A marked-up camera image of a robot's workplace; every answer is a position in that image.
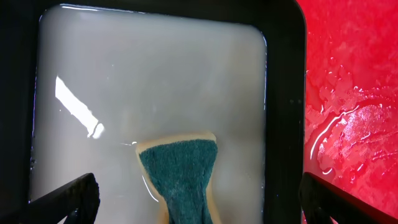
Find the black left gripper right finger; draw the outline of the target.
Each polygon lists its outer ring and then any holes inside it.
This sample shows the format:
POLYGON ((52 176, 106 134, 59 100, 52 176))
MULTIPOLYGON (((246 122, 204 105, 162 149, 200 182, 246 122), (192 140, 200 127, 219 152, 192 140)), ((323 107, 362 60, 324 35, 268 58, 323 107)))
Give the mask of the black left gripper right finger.
POLYGON ((347 224, 397 224, 396 218, 310 172, 303 174, 298 196, 308 224, 334 221, 347 224))

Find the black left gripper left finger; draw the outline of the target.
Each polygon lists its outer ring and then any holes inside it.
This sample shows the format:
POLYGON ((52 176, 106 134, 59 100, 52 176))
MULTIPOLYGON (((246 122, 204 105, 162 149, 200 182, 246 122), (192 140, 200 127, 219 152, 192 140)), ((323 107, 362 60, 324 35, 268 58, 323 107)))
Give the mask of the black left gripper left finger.
POLYGON ((1 223, 89 223, 100 206, 99 185, 92 173, 55 189, 19 210, 1 215, 1 223))

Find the yellow green sponge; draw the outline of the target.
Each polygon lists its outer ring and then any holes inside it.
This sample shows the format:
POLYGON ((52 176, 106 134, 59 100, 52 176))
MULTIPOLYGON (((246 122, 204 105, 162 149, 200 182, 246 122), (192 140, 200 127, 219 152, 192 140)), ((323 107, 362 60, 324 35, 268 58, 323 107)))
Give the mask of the yellow green sponge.
POLYGON ((158 223, 221 223, 211 187, 217 152, 209 131, 136 146, 144 180, 159 202, 158 223))

